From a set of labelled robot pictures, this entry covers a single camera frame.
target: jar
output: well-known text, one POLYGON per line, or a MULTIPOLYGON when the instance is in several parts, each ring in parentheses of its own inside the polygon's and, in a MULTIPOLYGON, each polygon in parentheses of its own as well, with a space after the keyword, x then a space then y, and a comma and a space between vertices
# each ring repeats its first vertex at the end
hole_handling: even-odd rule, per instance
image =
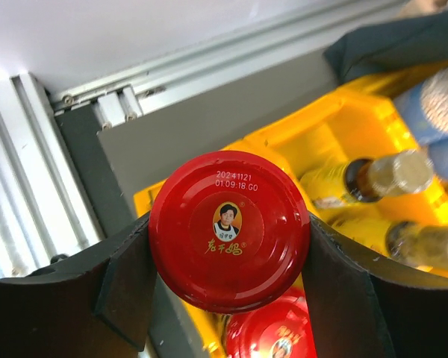
POLYGON ((241 151, 204 154, 164 183, 149 217, 158 273, 208 312, 239 313, 281 296, 299 276, 310 219, 279 167, 241 151))
POLYGON ((228 358, 316 358, 304 291, 291 287, 265 307, 233 315, 225 347, 228 358))

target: glass bottle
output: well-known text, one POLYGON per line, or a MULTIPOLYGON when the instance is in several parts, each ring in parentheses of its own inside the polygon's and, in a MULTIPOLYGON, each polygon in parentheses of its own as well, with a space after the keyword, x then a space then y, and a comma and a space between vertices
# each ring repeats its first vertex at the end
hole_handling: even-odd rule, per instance
POLYGON ((448 226, 358 218, 338 219, 332 227, 404 265, 448 270, 448 226))
POLYGON ((432 178, 431 161, 419 151, 408 150, 315 169, 305 173, 300 184, 314 206, 323 210, 422 192, 432 178))

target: bottle neck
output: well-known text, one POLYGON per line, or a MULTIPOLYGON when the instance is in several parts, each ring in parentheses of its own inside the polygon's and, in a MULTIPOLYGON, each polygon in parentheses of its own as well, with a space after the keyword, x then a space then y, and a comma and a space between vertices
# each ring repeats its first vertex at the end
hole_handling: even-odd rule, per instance
POLYGON ((372 189, 368 180, 368 169, 372 163, 371 159, 357 159, 345 171, 345 184, 349 194, 363 203, 374 203, 382 198, 372 189))

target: screw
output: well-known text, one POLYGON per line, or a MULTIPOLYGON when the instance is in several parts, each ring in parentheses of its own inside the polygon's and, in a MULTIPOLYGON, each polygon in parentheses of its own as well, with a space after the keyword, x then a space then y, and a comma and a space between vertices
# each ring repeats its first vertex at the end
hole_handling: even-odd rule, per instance
POLYGON ((147 89, 144 91, 144 97, 149 97, 151 95, 157 95, 158 93, 164 92, 166 90, 165 86, 158 86, 155 88, 147 89))
POLYGON ((125 116, 125 121, 134 121, 137 118, 136 112, 130 112, 125 116))
POLYGON ((66 106, 71 106, 73 104, 73 102, 75 101, 75 99, 73 98, 72 95, 64 95, 63 96, 63 103, 66 106))

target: yellow crate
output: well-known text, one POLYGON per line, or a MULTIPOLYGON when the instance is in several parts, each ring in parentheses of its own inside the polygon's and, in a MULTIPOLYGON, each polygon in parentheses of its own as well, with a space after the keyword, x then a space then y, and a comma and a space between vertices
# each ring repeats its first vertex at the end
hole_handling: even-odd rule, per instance
MULTIPOLYGON (((300 178, 306 171, 359 157, 381 157, 419 148, 391 101, 342 87, 307 107, 248 136, 253 145, 271 148, 290 164, 300 178)), ((384 198, 376 204, 319 212, 329 220, 343 211, 448 224, 448 195, 435 178, 417 195, 384 198)))
POLYGON ((165 180, 162 180, 159 183, 148 186, 147 188, 134 194, 134 208, 136 209, 136 214, 138 216, 143 216, 151 210, 152 204, 155 202, 156 195, 158 195, 164 181, 165 180))

